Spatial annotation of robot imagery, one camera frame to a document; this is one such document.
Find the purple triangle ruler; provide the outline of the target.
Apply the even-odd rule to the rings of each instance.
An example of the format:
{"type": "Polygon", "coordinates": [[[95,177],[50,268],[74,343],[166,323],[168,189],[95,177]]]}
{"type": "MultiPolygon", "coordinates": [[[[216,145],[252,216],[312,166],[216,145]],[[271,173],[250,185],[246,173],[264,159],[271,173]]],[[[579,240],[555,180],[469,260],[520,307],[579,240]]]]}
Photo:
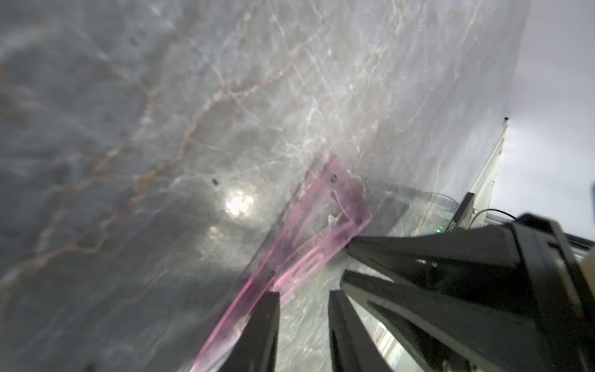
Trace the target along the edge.
{"type": "Polygon", "coordinates": [[[198,353],[193,371],[209,371],[235,346],[268,291],[288,300],[371,220],[364,195],[337,156],[288,212],[280,232],[198,353]]]}

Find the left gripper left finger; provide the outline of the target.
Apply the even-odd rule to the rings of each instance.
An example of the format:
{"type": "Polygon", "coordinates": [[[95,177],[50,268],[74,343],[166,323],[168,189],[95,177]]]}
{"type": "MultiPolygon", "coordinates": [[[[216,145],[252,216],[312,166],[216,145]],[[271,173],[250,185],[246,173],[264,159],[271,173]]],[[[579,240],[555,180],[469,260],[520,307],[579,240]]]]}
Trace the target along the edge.
{"type": "Polygon", "coordinates": [[[220,372],[273,372],[277,360],[280,294],[267,292],[220,372]]]}

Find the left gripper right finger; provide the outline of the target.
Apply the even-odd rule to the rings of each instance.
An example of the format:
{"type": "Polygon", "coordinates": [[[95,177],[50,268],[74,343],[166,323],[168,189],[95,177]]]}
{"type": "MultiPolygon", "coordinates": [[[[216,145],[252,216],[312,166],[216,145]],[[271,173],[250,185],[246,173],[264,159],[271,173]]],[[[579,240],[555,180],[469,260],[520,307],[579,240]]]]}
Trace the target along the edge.
{"type": "Polygon", "coordinates": [[[329,293],[328,327],[334,372],[392,371],[344,291],[329,293]]]}

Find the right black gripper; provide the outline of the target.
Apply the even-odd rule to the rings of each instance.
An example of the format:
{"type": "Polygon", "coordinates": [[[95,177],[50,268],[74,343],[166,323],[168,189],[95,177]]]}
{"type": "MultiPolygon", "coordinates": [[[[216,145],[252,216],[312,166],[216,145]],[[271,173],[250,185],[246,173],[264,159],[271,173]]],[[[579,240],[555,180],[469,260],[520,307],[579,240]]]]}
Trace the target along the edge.
{"type": "Polygon", "coordinates": [[[593,371],[594,294],[562,227],[532,214],[510,227],[356,237],[347,253],[394,282],[412,284],[482,284],[513,271],[522,258],[553,370],[593,371]]]}

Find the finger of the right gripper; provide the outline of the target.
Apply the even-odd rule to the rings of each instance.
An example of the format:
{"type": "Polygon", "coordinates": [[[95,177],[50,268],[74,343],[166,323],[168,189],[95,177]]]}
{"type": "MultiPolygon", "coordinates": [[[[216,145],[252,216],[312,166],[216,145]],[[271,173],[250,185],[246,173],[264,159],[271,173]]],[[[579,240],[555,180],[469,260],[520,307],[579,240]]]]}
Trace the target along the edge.
{"type": "Polygon", "coordinates": [[[424,371],[547,371],[533,321],[413,285],[345,271],[343,291],[424,371]]]}

